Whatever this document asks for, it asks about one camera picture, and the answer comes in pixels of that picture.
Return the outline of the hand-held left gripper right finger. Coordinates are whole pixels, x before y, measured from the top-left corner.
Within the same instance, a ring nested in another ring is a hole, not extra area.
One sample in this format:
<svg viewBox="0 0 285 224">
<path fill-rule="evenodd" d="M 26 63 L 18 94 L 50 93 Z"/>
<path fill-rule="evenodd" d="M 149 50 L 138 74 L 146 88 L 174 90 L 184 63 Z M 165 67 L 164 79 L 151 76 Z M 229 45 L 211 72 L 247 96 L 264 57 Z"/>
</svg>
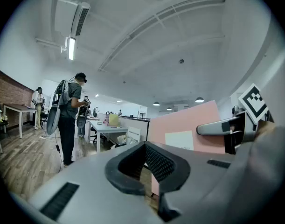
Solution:
<svg viewBox="0 0 285 224">
<path fill-rule="evenodd" d="M 190 212 L 225 174 L 230 154 L 191 151 L 145 142 L 146 163 L 159 184 L 158 215 L 165 222 Z"/>
</svg>

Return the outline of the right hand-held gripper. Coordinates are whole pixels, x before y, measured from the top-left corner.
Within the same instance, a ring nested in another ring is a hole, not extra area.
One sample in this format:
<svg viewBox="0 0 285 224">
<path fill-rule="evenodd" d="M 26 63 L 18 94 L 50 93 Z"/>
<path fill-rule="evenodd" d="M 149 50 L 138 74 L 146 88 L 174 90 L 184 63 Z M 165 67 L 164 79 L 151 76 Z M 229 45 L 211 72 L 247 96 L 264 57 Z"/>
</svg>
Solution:
<svg viewBox="0 0 285 224">
<path fill-rule="evenodd" d="M 196 128 L 198 135 L 224 136 L 225 152 L 229 154 L 274 128 L 273 117 L 257 85 L 252 84 L 238 100 L 241 104 L 232 108 L 232 118 Z"/>
</svg>

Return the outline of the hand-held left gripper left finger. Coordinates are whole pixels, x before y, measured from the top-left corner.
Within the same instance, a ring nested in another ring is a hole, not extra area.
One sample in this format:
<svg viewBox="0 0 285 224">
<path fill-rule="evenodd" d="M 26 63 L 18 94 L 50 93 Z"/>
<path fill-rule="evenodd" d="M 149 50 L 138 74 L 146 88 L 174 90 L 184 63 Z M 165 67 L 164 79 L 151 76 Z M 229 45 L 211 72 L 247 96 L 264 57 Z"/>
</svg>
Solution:
<svg viewBox="0 0 285 224">
<path fill-rule="evenodd" d="M 107 162 L 129 149 L 122 146 L 82 158 L 44 183 L 29 199 L 37 210 L 66 183 L 78 186 L 59 215 L 60 224 L 161 224 L 144 196 L 116 189 L 105 176 Z"/>
</svg>

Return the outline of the pink cardboard box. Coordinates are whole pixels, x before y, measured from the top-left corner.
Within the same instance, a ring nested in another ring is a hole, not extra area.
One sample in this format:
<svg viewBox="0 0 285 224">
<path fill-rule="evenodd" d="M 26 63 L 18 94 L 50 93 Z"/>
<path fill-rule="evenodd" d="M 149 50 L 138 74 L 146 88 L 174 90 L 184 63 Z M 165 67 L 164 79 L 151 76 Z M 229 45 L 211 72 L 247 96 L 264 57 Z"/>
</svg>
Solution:
<svg viewBox="0 0 285 224">
<path fill-rule="evenodd" d="M 148 141 L 169 152 L 182 155 L 191 164 L 191 169 L 199 165 L 193 164 L 197 156 L 214 157 L 225 154 L 222 136 L 201 136 L 196 132 L 199 125 L 220 121 L 215 101 L 209 101 L 182 111 L 166 114 L 151 119 Z"/>
</svg>

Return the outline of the person's right forearm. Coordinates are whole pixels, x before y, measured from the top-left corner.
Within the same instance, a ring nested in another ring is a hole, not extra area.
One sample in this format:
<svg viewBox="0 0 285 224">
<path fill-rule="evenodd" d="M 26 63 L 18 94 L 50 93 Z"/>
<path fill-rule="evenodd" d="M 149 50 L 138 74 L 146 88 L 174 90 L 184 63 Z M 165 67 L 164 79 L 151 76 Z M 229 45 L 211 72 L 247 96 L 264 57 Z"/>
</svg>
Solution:
<svg viewBox="0 0 285 224">
<path fill-rule="evenodd" d="M 285 126 L 242 145 L 220 181 L 180 224 L 261 224 L 285 197 Z"/>
</svg>

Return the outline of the yellow document box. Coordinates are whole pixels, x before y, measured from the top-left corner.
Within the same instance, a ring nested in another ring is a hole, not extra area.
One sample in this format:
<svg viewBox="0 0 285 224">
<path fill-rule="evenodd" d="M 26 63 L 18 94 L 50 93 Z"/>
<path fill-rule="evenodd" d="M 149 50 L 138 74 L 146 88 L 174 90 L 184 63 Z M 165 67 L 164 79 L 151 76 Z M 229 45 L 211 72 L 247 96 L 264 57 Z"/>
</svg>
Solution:
<svg viewBox="0 0 285 224">
<path fill-rule="evenodd" d="M 117 114 L 110 113 L 108 125 L 115 127 L 119 126 L 119 116 Z"/>
</svg>

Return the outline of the white office desk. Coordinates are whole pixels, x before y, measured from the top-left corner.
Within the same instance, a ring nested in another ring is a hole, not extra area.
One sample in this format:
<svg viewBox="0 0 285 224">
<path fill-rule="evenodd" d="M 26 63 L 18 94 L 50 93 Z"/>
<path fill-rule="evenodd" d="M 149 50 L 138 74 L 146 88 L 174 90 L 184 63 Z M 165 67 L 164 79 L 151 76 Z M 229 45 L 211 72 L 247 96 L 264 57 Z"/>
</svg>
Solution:
<svg viewBox="0 0 285 224">
<path fill-rule="evenodd" d="M 89 120 L 89 126 L 88 126 L 88 143 L 90 143 L 90 132 L 91 128 L 94 128 L 97 132 L 97 153 L 100 153 L 100 141 L 101 141 L 101 134 L 102 133 L 123 133 L 127 132 L 128 128 L 118 126 L 118 127 L 113 127 L 113 126 L 106 126 L 105 124 L 101 123 L 98 125 L 98 122 L 95 120 Z"/>
</svg>

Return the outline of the brown table with white legs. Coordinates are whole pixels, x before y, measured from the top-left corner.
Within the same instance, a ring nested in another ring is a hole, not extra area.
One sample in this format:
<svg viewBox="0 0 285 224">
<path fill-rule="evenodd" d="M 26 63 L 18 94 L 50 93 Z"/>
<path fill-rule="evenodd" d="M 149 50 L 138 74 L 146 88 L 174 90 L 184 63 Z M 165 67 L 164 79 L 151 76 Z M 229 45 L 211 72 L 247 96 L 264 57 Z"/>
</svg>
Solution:
<svg viewBox="0 0 285 224">
<path fill-rule="evenodd" d="M 4 104 L 3 106 L 3 115 L 9 117 L 6 112 L 7 109 L 15 111 L 19 114 L 19 135 L 20 139 L 22 139 L 22 126 L 23 126 L 23 114 L 24 113 L 30 113 L 34 112 L 35 113 L 35 130 L 37 129 L 37 123 L 36 123 L 36 118 L 37 118 L 37 110 L 35 108 L 27 108 L 27 106 L 24 105 L 19 105 L 19 104 Z"/>
</svg>

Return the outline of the tube ceiling light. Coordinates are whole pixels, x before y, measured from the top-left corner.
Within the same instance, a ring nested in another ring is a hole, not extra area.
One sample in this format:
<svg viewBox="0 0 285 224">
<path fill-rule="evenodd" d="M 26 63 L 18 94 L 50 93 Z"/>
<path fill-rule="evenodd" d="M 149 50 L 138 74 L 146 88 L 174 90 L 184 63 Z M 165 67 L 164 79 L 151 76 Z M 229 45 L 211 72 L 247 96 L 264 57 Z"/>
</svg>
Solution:
<svg viewBox="0 0 285 224">
<path fill-rule="evenodd" d="M 70 37 L 69 38 L 69 47 L 68 47 L 68 58 L 72 61 L 74 60 L 75 49 L 76 49 L 76 39 Z"/>
</svg>

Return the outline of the white ceiling air conditioner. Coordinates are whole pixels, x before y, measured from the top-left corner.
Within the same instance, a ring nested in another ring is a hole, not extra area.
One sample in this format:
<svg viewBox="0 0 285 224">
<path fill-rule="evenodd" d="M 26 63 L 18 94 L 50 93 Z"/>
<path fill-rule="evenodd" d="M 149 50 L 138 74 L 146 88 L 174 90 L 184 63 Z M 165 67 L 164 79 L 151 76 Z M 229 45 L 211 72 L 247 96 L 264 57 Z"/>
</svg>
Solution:
<svg viewBox="0 0 285 224">
<path fill-rule="evenodd" d="M 76 0 L 58 0 L 55 13 L 55 31 L 64 37 L 81 34 L 83 24 L 90 11 L 90 5 Z"/>
</svg>

